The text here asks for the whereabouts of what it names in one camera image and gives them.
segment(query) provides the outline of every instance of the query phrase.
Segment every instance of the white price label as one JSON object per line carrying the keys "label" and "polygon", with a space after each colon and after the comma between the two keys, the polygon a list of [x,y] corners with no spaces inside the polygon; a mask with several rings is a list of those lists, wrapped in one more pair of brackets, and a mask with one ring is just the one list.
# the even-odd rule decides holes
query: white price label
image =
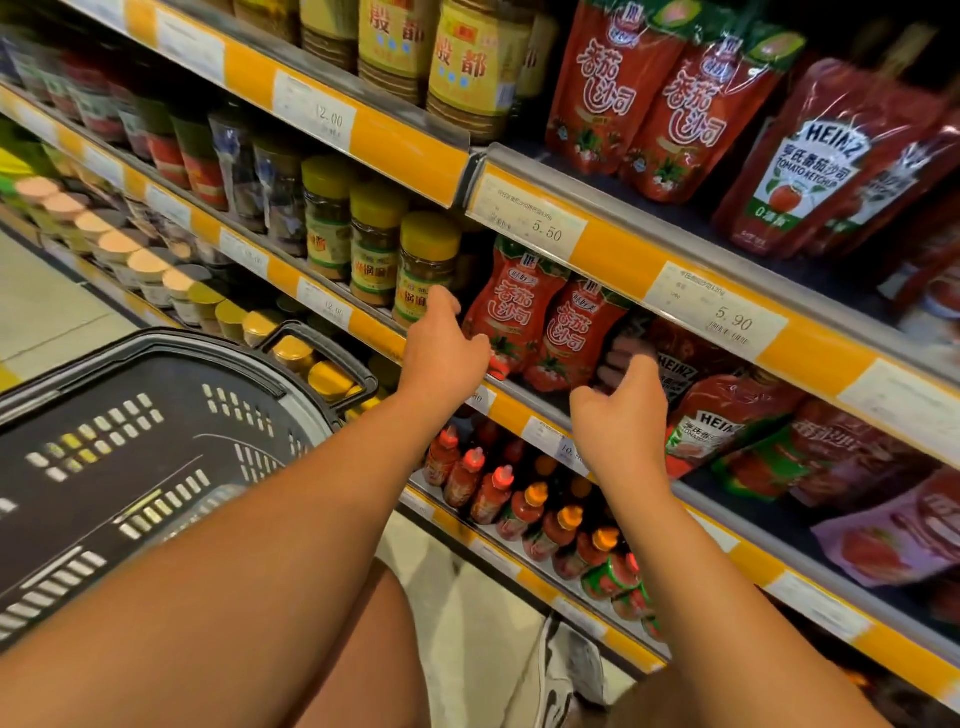
{"label": "white price label", "polygon": [[277,71],[274,116],[349,154],[357,109],[328,93]]}
{"label": "white price label", "polygon": [[177,223],[187,231],[193,230],[190,205],[178,200],[166,190],[155,184],[147,185],[147,207],[159,212],[168,220]]}
{"label": "white price label", "polygon": [[264,280],[268,279],[270,256],[257,250],[246,240],[241,240],[227,228],[220,228],[220,250],[234,263],[240,263],[248,271]]}
{"label": "white price label", "polygon": [[710,538],[713,539],[717,543],[717,545],[723,549],[724,553],[730,553],[735,548],[740,546],[740,540],[735,536],[731,536],[723,528],[718,528],[707,519],[700,518],[700,516],[693,513],[692,511],[687,511],[687,513],[689,513],[693,517],[694,521],[696,521],[703,527],[703,529],[709,534]]}
{"label": "white price label", "polygon": [[779,313],[666,263],[643,302],[728,352],[754,361],[787,325]]}
{"label": "white price label", "polygon": [[960,468],[960,400],[940,387],[877,359],[837,399]]}
{"label": "white price label", "polygon": [[594,619],[586,612],[580,610],[578,607],[575,607],[563,596],[557,596],[554,598],[550,606],[552,606],[557,612],[560,612],[560,614],[562,614],[567,621],[580,627],[595,640],[602,640],[604,635],[607,634],[606,624]]}
{"label": "white price label", "polygon": [[493,389],[485,384],[481,384],[479,387],[477,387],[477,391],[473,393],[473,396],[467,400],[467,404],[473,407],[473,409],[475,409],[477,412],[484,415],[489,415],[490,408],[493,406],[495,401],[496,392],[494,392]]}
{"label": "white price label", "polygon": [[839,599],[790,571],[764,587],[764,591],[846,642],[852,642],[873,626]]}
{"label": "white price label", "polygon": [[573,440],[540,418],[531,417],[527,420],[522,437],[535,448],[557,458],[575,473],[583,476],[589,473],[589,468],[580,458]]}
{"label": "white price label", "polygon": [[494,546],[491,546],[482,538],[477,537],[470,542],[470,550],[477,556],[486,561],[500,573],[504,573],[511,579],[516,579],[520,574],[520,564],[508,559],[500,553]]}
{"label": "white price label", "polygon": [[118,159],[108,157],[88,142],[84,142],[84,167],[99,175],[120,190],[127,188],[123,165]]}
{"label": "white price label", "polygon": [[301,278],[297,284],[297,300],[311,311],[319,313],[331,324],[350,331],[350,316],[353,309],[326,291],[316,283]]}
{"label": "white price label", "polygon": [[67,5],[85,12],[115,31],[127,32],[126,0],[67,0]]}
{"label": "white price label", "polygon": [[437,509],[426,501],[415,496],[406,488],[403,489],[403,493],[400,494],[400,502],[405,506],[410,508],[413,511],[416,511],[421,516],[426,518],[428,521],[433,521],[433,514],[437,512]]}
{"label": "white price label", "polygon": [[156,49],[214,84],[226,85],[223,40],[160,9],[156,11]]}
{"label": "white price label", "polygon": [[473,193],[470,217],[518,242],[570,260],[587,220],[486,173]]}
{"label": "white price label", "polygon": [[57,134],[57,124],[53,119],[44,113],[40,113],[25,101],[19,102],[16,110],[23,126],[51,146],[60,148],[60,135]]}

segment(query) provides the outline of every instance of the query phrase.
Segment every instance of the store shelf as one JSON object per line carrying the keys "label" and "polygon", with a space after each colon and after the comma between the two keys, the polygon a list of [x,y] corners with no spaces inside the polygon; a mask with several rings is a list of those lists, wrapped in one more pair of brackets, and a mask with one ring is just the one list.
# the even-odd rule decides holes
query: store shelf
{"label": "store shelf", "polygon": [[423,197],[454,204],[469,133],[204,3],[63,2]]}
{"label": "store shelf", "polygon": [[[0,106],[12,118],[62,149],[90,171],[192,230],[231,259],[287,295],[297,298],[372,349],[402,363],[406,340],[402,329],[393,322],[386,309],[371,308],[360,303],[350,295],[346,286],[316,276],[304,261],[272,249],[268,241],[243,231],[189,193],[172,187],[138,159],[110,149],[86,131],[62,120],[55,111],[28,100],[22,92],[3,88],[0,90]],[[484,174],[490,173],[491,168],[488,167]],[[497,169],[495,174],[499,176],[501,173]],[[657,248],[653,243],[638,239],[637,245],[659,251],[657,255],[661,261],[667,258],[667,251]],[[673,259],[685,262],[685,258]],[[744,294],[747,292],[742,286],[735,290]],[[815,342],[808,342],[807,346],[813,347]],[[588,474],[569,437],[569,417],[558,407],[515,382],[500,382],[491,377],[478,388],[468,403],[572,470]],[[960,712],[960,647],[790,544],[753,525],[731,508],[705,495],[702,490],[677,481],[674,483],[674,493],[755,584]],[[429,518],[440,529],[467,547],[484,536],[482,530],[474,530],[461,522],[446,511],[435,497],[424,491],[413,492],[408,489],[404,499],[414,510],[418,510],[415,506],[421,503],[419,513],[429,513]],[[489,557],[487,560],[498,568],[503,565],[503,560],[497,560],[496,556],[502,556],[514,567],[519,567],[517,573],[520,575],[512,578],[532,593],[543,595],[547,603],[554,604],[556,596],[550,590],[555,590],[556,586],[544,579],[542,574],[531,570],[518,554],[508,553],[490,539],[487,541],[490,541],[488,546],[491,550],[478,545],[474,552],[481,549]],[[568,601],[583,612],[583,605],[576,598]],[[602,617],[598,623],[610,626]],[[599,632],[599,627],[592,628]],[[603,639],[618,654],[643,669],[652,668],[655,664],[643,657],[649,645],[638,642],[630,633],[618,627],[604,633]]]}
{"label": "store shelf", "polygon": [[468,214],[960,467],[960,368],[876,319],[501,145]]}
{"label": "store shelf", "polygon": [[559,579],[549,561],[538,564],[529,559],[520,542],[502,541],[493,526],[462,521],[456,511],[446,505],[441,492],[440,488],[427,485],[420,473],[414,473],[400,500],[508,579],[562,614],[585,634],[605,644],[644,672],[663,667],[670,654],[666,644],[651,640],[639,624],[618,618],[609,602],[597,603],[588,599],[579,582],[568,583]]}

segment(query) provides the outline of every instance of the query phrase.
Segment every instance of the tomato ketchup packet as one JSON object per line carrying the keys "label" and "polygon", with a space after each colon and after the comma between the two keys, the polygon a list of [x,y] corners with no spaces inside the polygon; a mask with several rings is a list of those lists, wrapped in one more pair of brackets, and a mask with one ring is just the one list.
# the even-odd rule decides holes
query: tomato ketchup packet
{"label": "tomato ketchup packet", "polygon": [[546,144],[581,172],[611,175],[695,32],[698,0],[581,0]]}
{"label": "tomato ketchup packet", "polygon": [[683,203],[727,153],[806,45],[803,36],[704,5],[687,45],[630,145],[620,177],[651,200]]}
{"label": "tomato ketchup packet", "polygon": [[537,353],[547,307],[569,277],[563,266],[498,235],[493,275],[467,312],[464,335],[487,334],[492,366],[504,375],[521,371]]}
{"label": "tomato ketchup packet", "polygon": [[849,195],[927,136],[946,102],[881,74],[814,63],[713,215],[735,245],[790,257]]}
{"label": "tomato ketchup packet", "polygon": [[599,283],[574,277],[557,297],[537,358],[523,370],[523,378],[539,392],[561,392],[587,384],[607,333],[630,305]]}
{"label": "tomato ketchup packet", "polygon": [[944,466],[876,508],[815,525],[813,535],[865,587],[922,581],[960,564],[960,473]]}
{"label": "tomato ketchup packet", "polygon": [[859,184],[841,209],[804,246],[806,255],[847,255],[905,207],[960,166],[960,110],[947,114],[939,129],[908,144],[900,158]]}

